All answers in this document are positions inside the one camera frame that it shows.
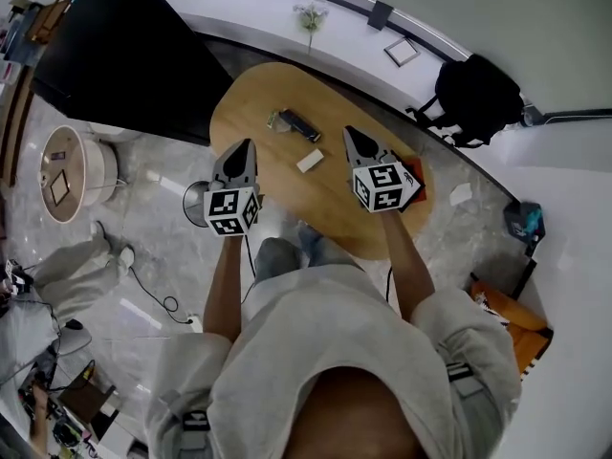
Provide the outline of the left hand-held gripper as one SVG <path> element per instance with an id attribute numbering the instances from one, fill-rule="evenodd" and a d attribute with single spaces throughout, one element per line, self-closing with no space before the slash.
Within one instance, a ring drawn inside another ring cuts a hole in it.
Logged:
<path id="1" fill-rule="evenodd" d="M 251 139 L 233 144 L 215 162 L 204 194 L 205 221 L 219 237 L 246 235 L 256 223 L 261 202 L 256 147 Z"/>

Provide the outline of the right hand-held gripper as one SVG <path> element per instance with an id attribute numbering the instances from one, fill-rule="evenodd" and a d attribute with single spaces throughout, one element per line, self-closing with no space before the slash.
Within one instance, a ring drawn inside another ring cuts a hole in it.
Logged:
<path id="1" fill-rule="evenodd" d="M 344 127 L 343 141 L 350 165 L 390 161 L 391 150 L 384 142 L 354 126 Z M 376 213 L 403 207 L 404 181 L 399 163 L 353 166 L 351 173 L 352 191 L 368 212 Z"/>

